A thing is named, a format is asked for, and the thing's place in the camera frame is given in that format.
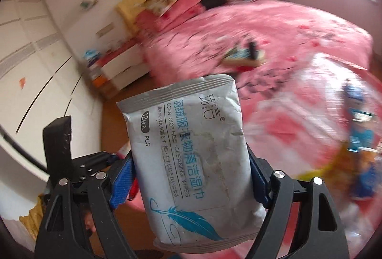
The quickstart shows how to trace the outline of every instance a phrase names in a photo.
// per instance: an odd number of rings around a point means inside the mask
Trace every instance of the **orange sticker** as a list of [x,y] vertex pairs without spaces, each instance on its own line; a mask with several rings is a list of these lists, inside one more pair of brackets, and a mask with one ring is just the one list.
[[19,83],[20,83],[20,88],[21,88],[21,89],[24,89],[24,85],[25,85],[25,77],[22,77],[22,78],[19,80]]

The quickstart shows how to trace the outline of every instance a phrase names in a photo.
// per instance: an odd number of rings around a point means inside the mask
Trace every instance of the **bed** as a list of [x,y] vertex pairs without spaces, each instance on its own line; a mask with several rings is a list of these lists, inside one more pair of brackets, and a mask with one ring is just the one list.
[[[123,0],[117,10],[132,34],[145,0]],[[236,43],[255,40],[266,51],[267,63],[238,73],[220,64]],[[234,76],[244,121],[263,99],[280,89],[296,61],[324,52],[364,68],[369,67],[372,38],[363,29],[328,12],[276,0],[237,2],[206,12],[155,38],[142,42],[151,75],[160,85],[228,73]]]

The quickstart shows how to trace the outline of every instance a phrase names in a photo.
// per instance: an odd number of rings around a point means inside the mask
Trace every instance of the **white wardrobe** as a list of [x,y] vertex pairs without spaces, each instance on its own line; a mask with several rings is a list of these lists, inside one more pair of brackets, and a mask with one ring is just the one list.
[[3,137],[13,139],[46,167],[42,130],[67,115],[72,116],[72,157],[100,151],[102,102],[88,87],[44,0],[1,0],[1,146],[46,181],[48,175],[10,148]]

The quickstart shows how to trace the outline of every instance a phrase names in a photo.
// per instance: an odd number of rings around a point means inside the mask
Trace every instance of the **sealed package edge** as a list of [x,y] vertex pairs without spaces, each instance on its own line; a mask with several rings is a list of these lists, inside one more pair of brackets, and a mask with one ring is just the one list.
[[213,75],[119,102],[154,245],[210,253],[254,239],[255,201],[234,79]]

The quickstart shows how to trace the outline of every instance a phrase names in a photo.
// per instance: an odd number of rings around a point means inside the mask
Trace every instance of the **wall outlet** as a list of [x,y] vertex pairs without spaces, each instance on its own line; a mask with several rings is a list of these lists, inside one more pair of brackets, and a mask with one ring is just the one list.
[[100,29],[96,32],[97,38],[101,38],[102,36],[106,35],[108,32],[110,32],[112,29],[114,29],[114,23],[111,22],[109,25],[105,26],[104,28]]

